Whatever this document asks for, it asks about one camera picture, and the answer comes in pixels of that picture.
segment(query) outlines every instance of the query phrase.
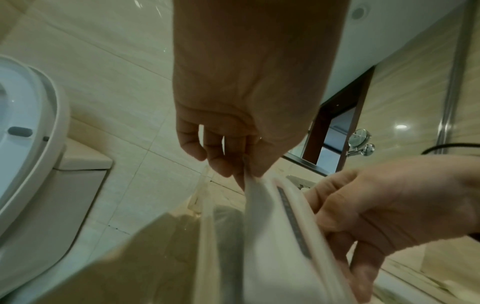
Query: toilet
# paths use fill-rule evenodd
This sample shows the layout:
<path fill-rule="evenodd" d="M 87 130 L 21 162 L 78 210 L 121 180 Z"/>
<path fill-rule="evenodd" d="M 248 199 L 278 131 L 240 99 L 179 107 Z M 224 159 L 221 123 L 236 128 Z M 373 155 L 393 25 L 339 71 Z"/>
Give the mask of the toilet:
<path fill-rule="evenodd" d="M 112 166 L 69 124 L 62 88 L 0 55 L 0 298 L 65 255 Z"/>

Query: mirror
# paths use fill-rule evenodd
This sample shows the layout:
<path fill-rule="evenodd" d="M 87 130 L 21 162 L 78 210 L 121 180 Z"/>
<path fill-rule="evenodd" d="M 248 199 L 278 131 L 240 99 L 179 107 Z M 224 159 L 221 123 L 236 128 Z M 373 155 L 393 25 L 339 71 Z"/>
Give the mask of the mirror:
<path fill-rule="evenodd" d="M 365 129 L 356 130 L 348 139 L 351 148 L 358 148 L 366 144 L 370 139 L 370 133 Z"/>

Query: white ceiling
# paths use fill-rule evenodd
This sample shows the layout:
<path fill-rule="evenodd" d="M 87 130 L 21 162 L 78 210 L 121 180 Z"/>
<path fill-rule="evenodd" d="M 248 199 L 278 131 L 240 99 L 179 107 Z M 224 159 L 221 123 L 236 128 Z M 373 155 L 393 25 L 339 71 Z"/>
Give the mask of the white ceiling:
<path fill-rule="evenodd" d="M 322 102 L 444 17 L 464 0 L 352 0 Z M 363 20 L 352 12 L 368 7 Z"/>

